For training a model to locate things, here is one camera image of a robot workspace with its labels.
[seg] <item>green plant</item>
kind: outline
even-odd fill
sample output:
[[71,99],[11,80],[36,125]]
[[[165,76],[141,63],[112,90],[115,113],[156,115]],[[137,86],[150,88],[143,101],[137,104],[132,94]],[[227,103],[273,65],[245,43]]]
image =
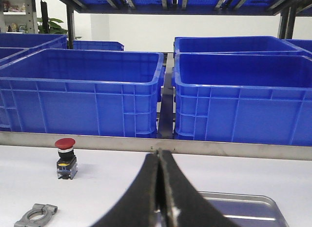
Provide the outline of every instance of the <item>green plant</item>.
[[49,32],[45,31],[42,25],[42,18],[37,18],[39,33],[50,33],[50,34],[67,34],[68,30],[62,28],[58,23],[64,23],[62,20],[56,18],[48,19]]

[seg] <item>metal clamp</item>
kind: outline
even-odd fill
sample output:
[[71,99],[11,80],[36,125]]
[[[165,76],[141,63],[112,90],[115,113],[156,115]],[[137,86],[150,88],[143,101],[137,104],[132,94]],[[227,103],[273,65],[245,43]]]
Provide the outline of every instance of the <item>metal clamp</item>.
[[[45,226],[52,215],[58,210],[57,206],[50,204],[34,204],[33,209],[23,215],[23,217],[14,224],[14,227],[43,227]],[[43,215],[39,219],[31,220],[35,216]]]

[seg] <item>white wall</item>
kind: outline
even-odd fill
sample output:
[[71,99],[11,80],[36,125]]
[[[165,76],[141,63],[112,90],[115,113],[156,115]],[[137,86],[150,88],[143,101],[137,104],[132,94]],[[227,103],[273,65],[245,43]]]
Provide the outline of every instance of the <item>white wall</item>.
[[[48,15],[63,20],[66,6],[48,3]],[[40,0],[36,0],[41,17]],[[172,52],[174,37],[277,36],[280,16],[161,16],[75,13],[76,36],[87,41],[118,41],[129,51]],[[312,40],[312,17],[297,17],[294,39]]]

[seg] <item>tray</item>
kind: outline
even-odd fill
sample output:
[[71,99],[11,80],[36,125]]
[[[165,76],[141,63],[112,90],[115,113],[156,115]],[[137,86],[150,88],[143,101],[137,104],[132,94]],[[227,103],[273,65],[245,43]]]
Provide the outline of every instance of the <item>tray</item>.
[[289,227],[276,203],[266,196],[199,193],[241,227]]

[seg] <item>white table surface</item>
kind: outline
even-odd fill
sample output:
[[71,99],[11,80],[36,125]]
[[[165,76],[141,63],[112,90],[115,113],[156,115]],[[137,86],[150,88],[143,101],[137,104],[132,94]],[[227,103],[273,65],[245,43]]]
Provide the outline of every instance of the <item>white table surface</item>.
[[[78,173],[58,180],[55,148],[0,145],[0,227],[13,227],[34,203],[58,206],[46,227],[88,227],[122,196],[145,154],[76,149]],[[312,223],[312,161],[174,155],[197,190],[265,195],[290,227]]]

